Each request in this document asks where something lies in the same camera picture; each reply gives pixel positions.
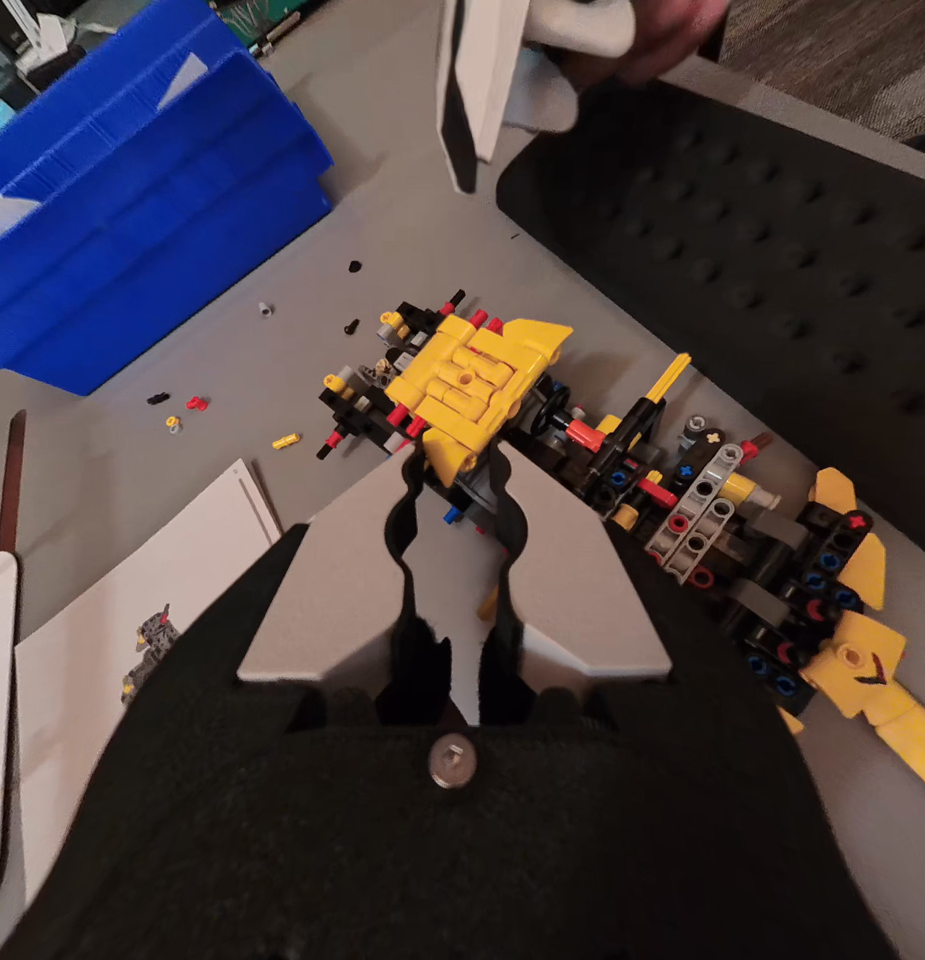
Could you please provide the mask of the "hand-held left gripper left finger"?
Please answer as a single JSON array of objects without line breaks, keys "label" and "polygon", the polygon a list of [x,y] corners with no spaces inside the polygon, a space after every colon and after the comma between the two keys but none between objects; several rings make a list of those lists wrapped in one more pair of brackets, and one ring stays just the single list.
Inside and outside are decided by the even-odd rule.
[{"label": "hand-held left gripper left finger", "polygon": [[312,518],[240,663],[240,681],[322,690],[391,682],[407,579],[386,525],[404,498],[416,504],[405,472],[418,464],[410,443]]}]

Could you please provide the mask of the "scattered tiny lego bits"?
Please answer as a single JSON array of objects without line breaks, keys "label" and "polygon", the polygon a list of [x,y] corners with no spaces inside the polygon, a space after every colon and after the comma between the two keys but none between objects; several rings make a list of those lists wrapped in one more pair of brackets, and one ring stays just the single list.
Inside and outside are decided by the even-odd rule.
[{"label": "scattered tiny lego bits", "polygon": [[254,452],[322,443],[324,376],[352,360],[368,326],[366,259],[266,265],[166,342],[167,371],[146,397],[164,431]]}]

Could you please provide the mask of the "black table mat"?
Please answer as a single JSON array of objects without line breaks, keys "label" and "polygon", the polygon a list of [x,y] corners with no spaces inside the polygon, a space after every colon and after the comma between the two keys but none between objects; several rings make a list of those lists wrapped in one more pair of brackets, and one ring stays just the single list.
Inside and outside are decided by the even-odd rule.
[{"label": "black table mat", "polygon": [[925,551],[925,180],[610,80],[498,208]]}]

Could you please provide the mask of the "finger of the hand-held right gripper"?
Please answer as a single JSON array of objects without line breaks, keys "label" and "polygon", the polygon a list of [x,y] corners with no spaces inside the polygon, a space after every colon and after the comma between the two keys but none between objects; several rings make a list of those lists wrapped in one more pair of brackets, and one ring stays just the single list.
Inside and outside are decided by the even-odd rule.
[{"label": "finger of the hand-held right gripper", "polygon": [[460,95],[476,158],[489,163],[503,125],[529,1],[464,1]]},{"label": "finger of the hand-held right gripper", "polygon": [[466,2],[444,1],[435,53],[435,124],[454,189],[471,196],[478,159],[456,70],[465,25]]}]

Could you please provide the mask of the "open instruction booklet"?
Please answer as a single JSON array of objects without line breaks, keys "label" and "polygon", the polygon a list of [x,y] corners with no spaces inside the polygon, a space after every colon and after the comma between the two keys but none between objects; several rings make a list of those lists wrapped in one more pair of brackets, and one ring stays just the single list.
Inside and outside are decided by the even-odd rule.
[{"label": "open instruction booklet", "polygon": [[52,869],[124,714],[137,633],[183,633],[281,536],[242,460],[16,649],[24,903]]}]

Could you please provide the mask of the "person's right hand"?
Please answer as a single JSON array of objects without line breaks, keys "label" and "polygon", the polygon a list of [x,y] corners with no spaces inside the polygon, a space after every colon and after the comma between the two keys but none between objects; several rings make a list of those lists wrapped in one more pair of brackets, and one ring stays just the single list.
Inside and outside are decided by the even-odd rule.
[{"label": "person's right hand", "polygon": [[696,53],[725,21],[731,1],[632,1],[634,40],[618,58],[577,52],[551,54],[561,73],[583,91],[615,78],[640,87]]}]

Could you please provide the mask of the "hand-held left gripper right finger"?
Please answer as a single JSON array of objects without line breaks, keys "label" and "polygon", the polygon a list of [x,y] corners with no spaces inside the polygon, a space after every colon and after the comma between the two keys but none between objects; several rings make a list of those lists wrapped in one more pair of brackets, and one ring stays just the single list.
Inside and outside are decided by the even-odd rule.
[{"label": "hand-held left gripper right finger", "polygon": [[672,660],[600,515],[505,440],[494,494],[506,552],[495,629],[516,677],[534,692],[667,677]]}]

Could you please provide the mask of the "partly built lego car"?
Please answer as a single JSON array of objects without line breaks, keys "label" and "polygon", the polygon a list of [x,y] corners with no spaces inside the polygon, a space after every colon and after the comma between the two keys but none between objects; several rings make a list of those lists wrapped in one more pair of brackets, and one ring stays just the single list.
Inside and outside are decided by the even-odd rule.
[{"label": "partly built lego car", "polygon": [[494,513],[491,441],[508,441],[539,474],[628,533],[683,586],[740,653],[793,735],[821,694],[846,718],[863,716],[925,783],[925,706],[897,679],[904,636],[869,616],[885,601],[886,551],[853,482],[816,474],[794,520],[781,497],[744,475],[770,434],[736,443],[698,414],[671,467],[652,435],[666,393],[692,358],[682,353],[623,416],[598,425],[550,375],[569,326],[480,309],[465,292],[437,310],[407,302],[380,317],[386,344],[374,366],[345,366],[320,399],[335,428],[316,457],[349,437],[395,453],[421,442],[427,483],[450,504],[447,523]]}]

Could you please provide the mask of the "blue plastic bin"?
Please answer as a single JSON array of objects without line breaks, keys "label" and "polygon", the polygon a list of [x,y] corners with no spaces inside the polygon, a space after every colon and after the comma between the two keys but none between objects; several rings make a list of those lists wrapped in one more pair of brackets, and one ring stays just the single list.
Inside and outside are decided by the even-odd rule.
[{"label": "blue plastic bin", "polygon": [[0,236],[0,369],[91,394],[323,219],[333,164],[209,6],[148,4],[0,131],[0,195],[42,204]]}]

